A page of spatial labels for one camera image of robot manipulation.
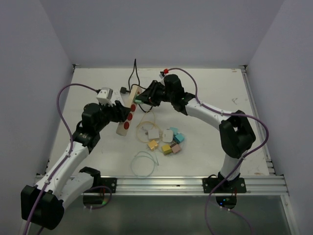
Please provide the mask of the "green charger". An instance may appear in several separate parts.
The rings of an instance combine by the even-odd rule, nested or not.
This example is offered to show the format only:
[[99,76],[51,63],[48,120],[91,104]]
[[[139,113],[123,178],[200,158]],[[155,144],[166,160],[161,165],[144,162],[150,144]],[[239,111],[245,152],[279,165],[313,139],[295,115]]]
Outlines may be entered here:
[[138,99],[137,97],[134,98],[134,103],[135,104],[143,104],[143,101]]

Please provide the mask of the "white charger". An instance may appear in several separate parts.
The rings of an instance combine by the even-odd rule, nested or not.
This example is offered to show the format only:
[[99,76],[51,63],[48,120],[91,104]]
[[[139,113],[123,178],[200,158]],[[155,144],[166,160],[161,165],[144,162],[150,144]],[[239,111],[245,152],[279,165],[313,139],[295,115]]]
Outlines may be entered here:
[[148,131],[148,139],[149,140],[158,140],[159,139],[159,130],[151,129]]
[[165,143],[171,143],[173,141],[174,133],[172,130],[166,129],[162,133],[162,141]]

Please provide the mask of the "yellow charger plug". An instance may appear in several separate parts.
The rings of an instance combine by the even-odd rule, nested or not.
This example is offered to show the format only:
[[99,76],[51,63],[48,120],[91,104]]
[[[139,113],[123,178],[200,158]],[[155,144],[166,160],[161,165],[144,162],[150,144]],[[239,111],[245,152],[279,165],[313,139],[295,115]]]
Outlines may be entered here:
[[162,153],[163,153],[164,155],[168,155],[168,154],[171,154],[171,153],[172,153],[172,149],[171,149],[170,145],[168,145],[168,144],[163,145],[163,146],[161,147],[161,150],[162,150]]
[[156,140],[151,140],[147,143],[147,146],[149,148],[150,151],[155,151],[158,149],[159,147],[159,144],[158,144],[158,141]]

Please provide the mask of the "white triangular power socket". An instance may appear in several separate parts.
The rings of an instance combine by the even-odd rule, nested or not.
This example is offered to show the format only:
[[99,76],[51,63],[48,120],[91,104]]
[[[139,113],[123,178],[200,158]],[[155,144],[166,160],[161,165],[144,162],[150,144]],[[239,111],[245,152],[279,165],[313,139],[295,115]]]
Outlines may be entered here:
[[113,90],[113,93],[112,93],[112,100],[113,100],[113,101],[119,100],[121,103],[123,102],[123,99],[122,99],[122,95],[121,95],[121,93],[120,93],[120,90]]

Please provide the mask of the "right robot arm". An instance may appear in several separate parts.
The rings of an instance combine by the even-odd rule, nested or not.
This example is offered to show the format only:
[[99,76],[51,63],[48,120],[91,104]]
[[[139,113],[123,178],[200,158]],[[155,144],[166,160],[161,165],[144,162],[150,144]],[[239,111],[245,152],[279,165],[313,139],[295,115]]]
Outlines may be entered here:
[[256,140],[244,112],[238,110],[227,115],[221,109],[201,104],[194,94],[184,90],[181,80],[175,74],[165,76],[162,82],[152,81],[134,100],[152,107],[159,106],[161,102],[169,102],[177,112],[198,118],[216,128],[225,152],[224,163],[218,173],[218,187],[223,192],[229,192],[235,187],[243,155]]

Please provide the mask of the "pink charger plug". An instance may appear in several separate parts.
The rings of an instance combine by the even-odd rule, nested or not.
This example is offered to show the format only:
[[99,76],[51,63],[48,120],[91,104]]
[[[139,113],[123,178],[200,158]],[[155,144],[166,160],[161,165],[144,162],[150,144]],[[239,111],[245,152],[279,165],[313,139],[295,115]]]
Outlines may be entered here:
[[172,153],[174,153],[174,154],[177,154],[181,151],[181,147],[177,143],[171,145],[170,147],[171,147]]

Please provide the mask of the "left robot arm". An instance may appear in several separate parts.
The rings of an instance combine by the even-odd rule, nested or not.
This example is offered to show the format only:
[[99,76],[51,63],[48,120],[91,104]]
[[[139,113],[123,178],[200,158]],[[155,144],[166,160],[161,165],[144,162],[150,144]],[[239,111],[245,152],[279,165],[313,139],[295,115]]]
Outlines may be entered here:
[[110,122],[126,121],[130,111],[118,100],[113,105],[90,103],[84,107],[82,120],[71,134],[62,157],[34,186],[26,185],[21,191],[22,218],[26,220],[24,234],[30,223],[55,229],[65,210],[83,192],[102,188],[100,172],[96,169],[84,167],[75,178],[71,176],[99,142],[100,131]]

